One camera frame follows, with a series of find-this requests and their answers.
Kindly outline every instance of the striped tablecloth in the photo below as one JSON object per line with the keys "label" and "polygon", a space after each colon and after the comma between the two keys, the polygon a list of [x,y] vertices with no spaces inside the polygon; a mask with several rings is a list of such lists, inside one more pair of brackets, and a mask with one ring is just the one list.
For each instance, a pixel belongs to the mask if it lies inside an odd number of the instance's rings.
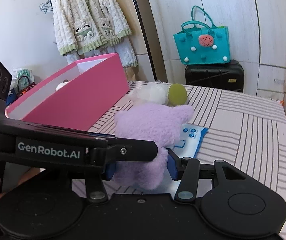
{"label": "striped tablecloth", "polygon": [[[148,82],[129,82],[130,89]],[[209,128],[197,158],[213,164],[222,159],[276,191],[286,201],[286,118],[282,106],[272,100],[221,89],[185,85],[187,104],[194,107],[189,123]],[[114,134],[114,114],[133,106],[125,95],[90,129]],[[143,194],[132,187],[104,182],[109,196],[114,192]],[[77,180],[73,190],[85,196],[84,181]],[[286,223],[280,235],[286,239]]]}

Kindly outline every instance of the green ball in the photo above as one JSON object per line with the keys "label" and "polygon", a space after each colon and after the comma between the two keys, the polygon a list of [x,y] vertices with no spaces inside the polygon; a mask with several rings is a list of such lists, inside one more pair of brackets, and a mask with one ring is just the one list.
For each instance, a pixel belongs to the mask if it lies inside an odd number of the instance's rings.
{"label": "green ball", "polygon": [[185,105],[187,100],[187,92],[183,85],[173,84],[169,88],[169,103],[172,106]]}

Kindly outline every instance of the blue and white package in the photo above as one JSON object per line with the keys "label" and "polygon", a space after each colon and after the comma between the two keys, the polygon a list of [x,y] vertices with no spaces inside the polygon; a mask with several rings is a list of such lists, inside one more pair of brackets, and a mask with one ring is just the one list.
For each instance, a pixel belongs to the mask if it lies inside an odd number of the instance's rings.
{"label": "blue and white package", "polygon": [[208,132],[208,128],[184,123],[180,131],[180,141],[172,147],[172,150],[179,158],[196,158],[203,136]]}

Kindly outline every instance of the white fluffy jacket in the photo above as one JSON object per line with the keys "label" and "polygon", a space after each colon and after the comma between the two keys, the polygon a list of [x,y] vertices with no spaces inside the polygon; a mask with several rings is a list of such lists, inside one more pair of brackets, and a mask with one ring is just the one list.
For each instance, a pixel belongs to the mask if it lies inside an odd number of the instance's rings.
{"label": "white fluffy jacket", "polygon": [[114,46],[131,35],[116,0],[52,0],[52,5],[61,55],[75,50],[81,55],[100,46]]}

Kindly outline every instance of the white wall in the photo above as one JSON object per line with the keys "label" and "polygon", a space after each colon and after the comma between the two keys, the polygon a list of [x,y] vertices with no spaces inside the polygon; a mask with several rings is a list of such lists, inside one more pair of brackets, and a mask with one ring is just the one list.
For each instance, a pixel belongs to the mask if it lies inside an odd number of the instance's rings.
{"label": "white wall", "polygon": [[0,0],[0,61],[33,70],[36,81],[67,65],[54,44],[53,13],[39,9],[46,1]]}

